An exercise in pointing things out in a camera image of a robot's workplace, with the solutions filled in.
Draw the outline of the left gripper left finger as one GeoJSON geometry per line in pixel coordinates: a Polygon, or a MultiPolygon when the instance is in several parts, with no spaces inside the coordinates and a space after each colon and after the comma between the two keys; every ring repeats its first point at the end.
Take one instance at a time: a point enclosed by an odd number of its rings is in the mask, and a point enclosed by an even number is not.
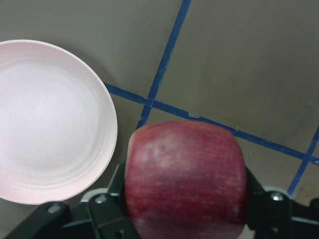
{"type": "Polygon", "coordinates": [[[89,191],[80,204],[39,205],[15,227],[8,239],[138,239],[124,197],[125,164],[117,165],[107,188],[89,191]]]}

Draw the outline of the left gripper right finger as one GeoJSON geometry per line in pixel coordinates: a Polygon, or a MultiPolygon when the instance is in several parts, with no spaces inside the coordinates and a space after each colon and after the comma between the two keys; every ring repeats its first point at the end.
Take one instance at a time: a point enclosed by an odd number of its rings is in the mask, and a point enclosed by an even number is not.
{"type": "Polygon", "coordinates": [[[243,167],[246,182],[245,228],[255,239],[317,239],[319,237],[319,199],[307,206],[295,201],[278,188],[265,189],[247,166],[243,167]]]}

